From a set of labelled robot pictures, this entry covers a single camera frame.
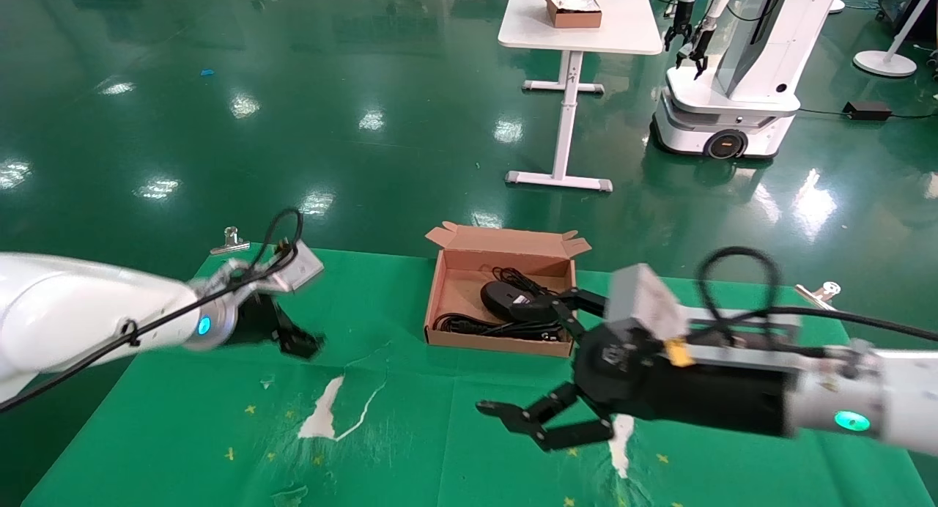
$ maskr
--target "metal clip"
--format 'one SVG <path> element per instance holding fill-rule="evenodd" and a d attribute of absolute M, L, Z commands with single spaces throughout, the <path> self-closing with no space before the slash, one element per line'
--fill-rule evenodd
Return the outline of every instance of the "metal clip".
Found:
<path fill-rule="evenodd" d="M 241 237 L 238 237 L 237 227 L 230 226 L 225 229 L 225 244 L 221 247 L 215 247 L 211 251 L 212 254 L 224 254 L 224 253 L 234 253 L 235 251 L 243 251 L 251 247 L 251 241 L 241 240 Z"/>
<path fill-rule="evenodd" d="M 837 282 L 824 282 L 824 286 L 821 286 L 820 289 L 814 292 L 808 291 L 802 284 L 797 284 L 794 290 L 804 297 L 805 300 L 810 301 L 812 306 L 820 307 L 828 311 L 837 311 L 837 308 L 828 303 L 835 295 L 841 292 L 841 286 L 839 286 Z"/>

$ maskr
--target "green table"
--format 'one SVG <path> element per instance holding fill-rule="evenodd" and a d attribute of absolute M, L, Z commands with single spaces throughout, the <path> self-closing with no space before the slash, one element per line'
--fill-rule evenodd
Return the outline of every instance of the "green table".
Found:
<path fill-rule="evenodd" d="M 24 505 L 931 505 L 905 451 L 840 434 L 776 440 L 636 421 L 626 479 L 606 443 L 543 454 L 473 404 L 528 404 L 569 378 L 569 361 L 428 347 L 432 261 L 318 254 L 325 274 L 281 301 L 300 326 L 328 336 L 313 363 L 273 346 L 141 355 Z M 579 277 L 603 293 L 609 274 Z M 696 303 L 690 281 L 668 284 Z M 748 284 L 714 292 L 725 307 L 761 299 Z M 783 303 L 798 297 L 787 292 Z M 846 340 L 833 321 L 805 324 L 804 344 Z M 340 441 L 298 438 L 343 374 L 336 433 L 361 425 Z"/>

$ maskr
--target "green epoxy floor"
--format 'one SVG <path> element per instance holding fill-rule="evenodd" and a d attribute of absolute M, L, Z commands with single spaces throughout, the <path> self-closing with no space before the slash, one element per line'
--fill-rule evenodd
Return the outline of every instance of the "green epoxy floor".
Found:
<path fill-rule="evenodd" d="M 616 192 L 509 187 L 507 170 L 550 170 L 560 96 L 520 90 L 556 77 L 559 53 L 500 47 L 506 1 L 0 0 L 0 248 L 184 279 L 225 226 L 258 239 L 299 204 L 310 246 L 387 254 L 432 256 L 423 234 L 442 220 L 577 229 L 594 247 L 583 269 L 646 261 L 673 277 L 750 245 L 789 284 L 840 283 L 837 307 L 938 327 L 935 119 L 803 113 L 771 166 L 701 162 L 648 138 L 673 53 L 587 54 L 583 80 L 607 94 L 580 97 L 570 173 Z M 891 40 L 872 16 L 828 19 L 798 87 L 804 107 L 934 109 L 927 70 L 894 81 L 851 66 Z M 901 52 L 924 66 L 924 52 Z M 761 280 L 748 263 L 718 276 Z M 29 490 L 121 368 L 0 420 L 0 470 L 15 476 L 0 505 Z M 938 493 L 938 465 L 917 463 Z"/>

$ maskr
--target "black cable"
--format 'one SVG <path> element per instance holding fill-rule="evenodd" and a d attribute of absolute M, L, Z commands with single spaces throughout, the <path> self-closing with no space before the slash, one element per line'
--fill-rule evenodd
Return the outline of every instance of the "black cable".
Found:
<path fill-rule="evenodd" d="M 781 284 L 781 274 L 778 272 L 778 266 L 772 259 L 765 256 L 764 253 L 748 247 L 724 247 L 716 253 L 710 254 L 706 260 L 701 262 L 700 267 L 697 269 L 697 290 L 700 292 L 703 306 L 706 307 L 706 310 L 710 313 L 710 317 L 714 320 L 714 329 L 723 334 L 723 338 L 726 340 L 727 344 L 733 344 L 733 330 L 726 322 L 726 318 L 720 313 L 720 310 L 717 309 L 717 301 L 714 300 L 713 294 L 710 293 L 710 286 L 708 286 L 707 282 L 710 278 L 710 270 L 712 270 L 716 264 L 720 263 L 720 261 L 730 256 L 748 256 L 761 263 L 765 271 L 765 284 L 767 285 L 765 288 L 765 308 L 775 307 L 775 301 L 778 298 L 778 290 Z M 771 323 L 768 318 L 761 315 L 760 317 L 763 317 L 761 327 L 763 328 L 765 342 L 768 343 L 768 346 L 772 349 L 777 349 L 778 344 L 776 344 Z"/>
<path fill-rule="evenodd" d="M 449 331 L 450 333 L 471 334 L 472 336 L 511 336 L 514 338 L 528 338 L 529 334 L 536 334 L 537 338 L 544 339 L 545 334 L 558 340 L 560 325 L 557 322 L 507 322 L 495 324 L 479 318 L 469 317 L 468 314 L 444 313 L 433 320 L 433 329 Z"/>
<path fill-rule="evenodd" d="M 775 12 L 775 7 L 777 6 L 778 6 L 778 0 L 772 0 L 772 6 L 769 8 L 769 10 L 767 10 L 767 12 L 765 12 L 764 14 L 761 14 L 758 18 L 743 18 L 742 16 L 736 14 L 733 11 L 733 7 L 730 7 L 729 3 L 726 4 L 726 9 L 729 10 L 730 14 L 733 14 L 733 16 L 736 16 L 737 20 L 741 20 L 743 22 L 761 22 L 764 18 L 771 16 L 772 13 Z"/>
<path fill-rule="evenodd" d="M 556 291 L 552 291 L 541 284 L 538 284 L 534 280 L 531 280 L 529 277 L 522 274 L 522 271 L 514 269 L 513 267 L 492 267 L 492 275 L 495 276 L 495 280 L 499 282 L 505 282 L 509 286 L 518 288 L 532 295 L 556 295 Z"/>
<path fill-rule="evenodd" d="M 819 113 L 819 114 L 840 114 L 840 116 L 850 116 L 847 112 L 825 112 L 820 110 L 808 110 L 806 108 L 798 108 L 798 111 L 808 112 L 808 113 Z"/>
<path fill-rule="evenodd" d="M 749 256 L 763 264 L 768 283 L 767 293 L 765 293 L 765 306 L 763 308 L 737 314 L 737 316 L 729 318 L 724 317 L 720 314 L 720 310 L 717 310 L 716 301 L 714 301 L 710 293 L 710 288 L 707 286 L 707 279 L 711 267 L 721 260 L 726 259 L 728 256 Z M 763 331 L 766 333 L 765 338 L 767 338 L 769 347 L 783 351 L 794 351 L 795 353 L 811 357 L 824 356 L 824 348 L 821 347 L 794 347 L 788 344 L 777 343 L 775 340 L 776 337 L 771 333 L 771 327 L 767 319 L 770 314 L 801 314 L 801 316 L 807 317 L 833 318 L 834 320 L 880 327 L 880 329 L 895 331 L 896 333 L 906 334 L 906 336 L 914 336 L 932 342 L 938 342 L 938 333 L 932 333 L 932 331 L 922 330 L 918 327 L 906 326 L 905 324 L 898 324 L 888 320 L 880 320 L 879 318 L 864 317 L 862 314 L 853 314 L 844 311 L 828 311 L 812 307 L 775 306 L 775 300 L 778 296 L 778 286 L 780 286 L 778 266 L 768 256 L 765 256 L 764 253 L 748 247 L 726 247 L 708 256 L 698 269 L 696 282 L 701 299 L 703 300 L 703 305 L 710 312 L 714 323 L 708 327 L 703 327 L 703 329 L 691 331 L 687 336 L 687 342 L 709 336 L 710 333 L 723 333 L 723 336 L 728 339 L 728 344 L 733 344 L 733 331 L 731 331 L 731 326 L 740 324 L 750 318 L 763 318 Z"/>
<path fill-rule="evenodd" d="M 294 239 L 288 243 L 287 248 L 282 250 L 281 256 L 275 260 L 275 262 L 272 263 L 271 266 L 267 268 L 267 270 L 262 271 L 262 273 L 251 274 L 256 264 L 260 261 L 260 257 L 262 254 L 264 254 L 265 250 L 267 250 L 267 246 L 273 237 L 274 229 L 279 224 L 279 221 L 284 219 L 287 214 L 294 214 L 296 216 L 296 231 Z M 84 370 L 84 368 L 91 366 L 91 364 L 96 363 L 96 361 L 100 360 L 108 353 L 111 353 L 111 351 L 116 350 L 118 347 L 124 346 L 124 344 L 136 343 L 138 337 L 143 336 L 143 334 L 150 333 L 150 331 L 157 329 L 157 327 L 160 327 L 167 322 L 183 316 L 183 314 L 187 314 L 194 309 L 198 309 L 198 307 L 205 306 L 205 304 L 210 303 L 210 301 L 220 299 L 220 297 L 235 292 L 239 288 L 247 286 L 247 284 L 265 279 L 268 276 L 277 273 L 279 270 L 284 269 L 288 266 L 288 264 L 291 264 L 292 261 L 296 259 L 296 243 L 299 241 L 299 237 L 302 236 L 302 233 L 303 214 L 301 214 L 300 211 L 296 209 L 282 210 L 279 214 L 277 214 L 276 217 L 274 217 L 270 227 L 268 227 L 267 234 L 264 238 L 264 243 L 262 243 L 261 249 L 258 250 L 257 256 L 255 256 L 254 260 L 251 261 L 251 266 L 248 266 L 248 269 L 245 270 L 245 272 L 239 278 L 232 279 L 232 282 L 228 284 L 228 286 L 225 286 L 224 289 L 218 291 L 217 293 L 212 293 L 211 295 L 201 297 L 201 299 L 194 301 L 194 303 L 188 304 L 188 306 L 185 306 L 181 309 L 177 309 L 173 313 L 167 314 L 164 317 L 160 317 L 149 324 L 145 324 L 144 326 L 138 327 L 136 322 L 132 320 L 128 321 L 124 327 L 124 331 L 127 332 L 123 334 L 123 336 L 114 339 L 110 343 L 104 344 L 102 347 L 98 347 L 95 351 L 92 351 L 83 359 L 77 361 L 77 363 L 74 363 L 72 366 L 56 374 L 56 376 L 50 377 L 47 380 L 44 380 L 43 383 L 37 384 L 36 386 L 23 391 L 23 393 L 20 393 L 19 396 L 11 397 L 10 399 L 0 403 L 0 413 L 10 410 L 10 408 L 20 406 L 20 404 L 26 403 L 26 401 L 40 396 L 40 394 L 46 393 L 46 391 L 49 391 L 64 381 L 69 380 L 71 377 L 74 377 L 75 374 L 81 370 Z"/>
<path fill-rule="evenodd" d="M 894 114 L 894 116 L 899 119 L 930 119 L 933 116 L 938 116 L 938 112 L 929 114 Z"/>
<path fill-rule="evenodd" d="M 808 112 L 808 113 L 818 113 L 818 114 L 838 114 L 838 116 L 850 116 L 847 112 L 828 112 L 821 110 L 808 110 L 806 108 L 798 108 L 798 111 Z M 938 112 L 930 114 L 892 114 L 896 119 L 930 119 L 933 116 L 938 116 Z"/>

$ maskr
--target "cardboard box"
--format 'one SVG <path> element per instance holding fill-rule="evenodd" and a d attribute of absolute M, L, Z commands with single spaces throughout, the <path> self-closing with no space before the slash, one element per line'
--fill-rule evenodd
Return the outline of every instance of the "cardboard box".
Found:
<path fill-rule="evenodd" d="M 482 286 L 495 280 L 493 267 L 515 267 L 535 282 L 557 292 L 576 286 L 573 256 L 590 250 L 590 245 L 582 237 L 574 236 L 576 231 L 554 234 L 485 229 L 450 222 L 443 222 L 442 227 L 426 233 L 428 240 L 441 247 L 426 307 L 426 342 L 435 346 L 569 357 L 573 342 L 565 333 L 558 342 L 540 342 L 450 333 L 432 327 L 436 318 L 445 313 L 467 314 L 488 322 L 500 322 L 485 309 L 479 296 Z"/>
<path fill-rule="evenodd" d="M 599 27 L 602 23 L 601 7 L 595 12 L 583 12 L 582 10 L 563 10 L 557 7 L 553 0 L 544 0 L 547 2 L 547 14 L 554 27 L 559 29 L 576 29 L 576 27 Z"/>

